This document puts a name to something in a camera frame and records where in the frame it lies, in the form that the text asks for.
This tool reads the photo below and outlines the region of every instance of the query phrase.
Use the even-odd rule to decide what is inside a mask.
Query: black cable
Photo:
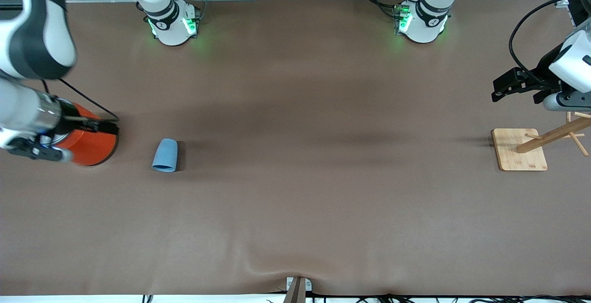
[[[568,297],[558,297],[552,295],[537,295],[532,297],[524,297],[521,299],[522,302],[529,301],[530,299],[553,299],[555,301],[562,301],[566,303],[576,303],[576,301],[568,298]]]
[[[517,31],[519,30],[521,25],[523,25],[523,23],[526,21],[526,19],[528,19],[532,14],[536,13],[537,11],[540,11],[541,9],[545,8],[546,6],[549,6],[549,5],[554,4],[556,2],[560,2],[560,0],[549,0],[549,1],[545,2],[544,4],[541,4],[540,6],[534,8],[534,10],[531,10],[528,14],[526,14],[519,21],[519,23],[517,23],[517,25],[515,26],[515,29],[513,29],[513,33],[511,33],[511,36],[509,38],[509,54],[511,54],[513,61],[515,61],[515,63],[517,63],[517,66],[519,68],[521,68],[530,78],[533,78],[534,80],[536,80],[537,82],[539,82],[540,84],[542,84],[548,88],[551,88],[550,84],[548,84],[544,80],[541,80],[540,78],[536,77],[534,75],[534,73],[532,73],[532,71],[528,70],[527,67],[525,67],[525,65],[523,65],[523,63],[521,63],[521,61],[517,58],[517,55],[515,55],[515,52],[513,51],[513,38],[515,38],[515,34],[517,34]]]
[[[50,93],[49,92],[49,87],[47,86],[47,81],[45,81],[45,79],[41,79],[41,82],[43,82],[43,88],[45,89],[45,93]]]
[[[90,103],[92,103],[93,105],[99,107],[100,109],[104,110],[107,114],[111,115],[113,117],[112,120],[104,120],[104,121],[114,121],[117,122],[119,121],[119,116],[115,115],[112,111],[110,111],[109,109],[99,105],[95,100],[91,99],[90,97],[87,97],[84,93],[80,92],[79,90],[77,90],[74,86],[68,84],[65,80],[63,80],[62,78],[58,79],[59,81],[63,82],[63,84],[65,86],[68,86],[72,91],[78,93],[78,95],[80,95],[81,97],[84,97],[84,99],[86,99],[87,101],[89,101]],[[150,303],[152,301],[152,297],[154,297],[154,295],[148,295],[148,301],[144,302],[142,299],[142,303]]]
[[[394,8],[395,5],[389,5],[389,4],[384,4],[384,3],[380,3],[378,2],[378,0],[369,0],[370,2],[376,4],[380,10],[382,11],[382,13],[384,13],[385,15],[387,15],[388,17],[392,18],[392,19],[401,19],[400,17],[397,17],[396,15],[390,14],[388,13],[388,11],[384,10],[384,8]]]

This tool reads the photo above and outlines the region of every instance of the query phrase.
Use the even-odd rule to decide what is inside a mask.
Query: wooden peg
[[[574,115],[577,117],[591,118],[591,115],[583,114],[582,112],[575,112]]]
[[[528,137],[528,138],[542,140],[542,137],[540,137],[539,135],[535,135],[535,134],[526,133],[525,136]]]
[[[585,133],[575,133],[575,137],[585,137]],[[570,135],[565,135],[562,139],[570,139]]]
[[[570,135],[570,132],[572,132],[574,135],[575,132],[578,132],[580,130],[583,130],[583,128],[588,127],[591,127],[591,120],[589,118],[578,118],[572,122],[564,124],[561,127],[555,128],[552,131],[544,133],[543,135],[541,135],[542,139],[532,139],[526,143],[517,146],[515,150],[517,150],[517,153],[519,154],[527,153],[538,147],[547,145],[552,141],[561,139],[565,135]]]
[[[574,133],[572,133],[572,132],[569,132],[568,135],[574,140],[574,143],[581,150],[581,152],[583,152],[583,155],[584,156],[589,156],[589,153],[587,153],[587,150],[585,149],[585,147],[583,147],[583,144],[581,144],[581,142],[576,137],[576,135],[574,135]]]

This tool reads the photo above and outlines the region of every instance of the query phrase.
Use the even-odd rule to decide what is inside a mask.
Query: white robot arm
[[[29,158],[69,162],[72,152],[55,147],[55,136],[92,130],[85,124],[112,134],[118,129],[82,117],[70,101],[21,84],[24,79],[59,79],[76,63],[65,0],[22,1],[19,16],[0,21],[0,148]]]
[[[418,0],[404,2],[408,6],[406,22],[400,33],[419,43],[432,42],[443,31],[447,13],[454,0]]]
[[[137,0],[148,15],[152,33],[167,46],[196,36],[195,7],[184,0]]]
[[[589,111],[591,109],[591,19],[579,25],[562,44],[549,70],[568,86],[544,99],[544,107],[553,111]]]

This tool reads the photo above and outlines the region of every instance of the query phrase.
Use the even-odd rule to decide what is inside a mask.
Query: wooden base
[[[534,128],[496,128],[492,130],[495,141],[496,158],[502,171],[545,171],[548,170],[542,147],[517,153],[518,145],[530,141],[532,138],[525,134],[538,135]]]

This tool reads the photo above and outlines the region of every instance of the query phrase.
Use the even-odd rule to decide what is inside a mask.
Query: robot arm
[[[543,103],[550,111],[591,111],[591,18],[542,57],[530,74],[514,67],[493,85],[493,102],[537,91],[534,103]]]
[[[82,117],[69,101],[21,84],[24,79],[59,79],[76,63],[65,0],[22,1],[19,16],[0,21],[0,148],[68,162],[72,152],[54,147],[53,137],[72,130],[100,131],[88,126],[102,122]],[[103,124],[104,129],[116,134],[110,124]]]
[[[403,5],[410,11],[405,26],[399,29],[412,41],[427,43],[435,40],[443,31],[447,13],[454,0],[418,0],[407,1]]]
[[[23,12],[0,21],[0,78],[56,79],[76,63],[65,0],[23,0]]]
[[[148,15],[152,33],[167,46],[196,36],[195,7],[183,0],[137,0]]]

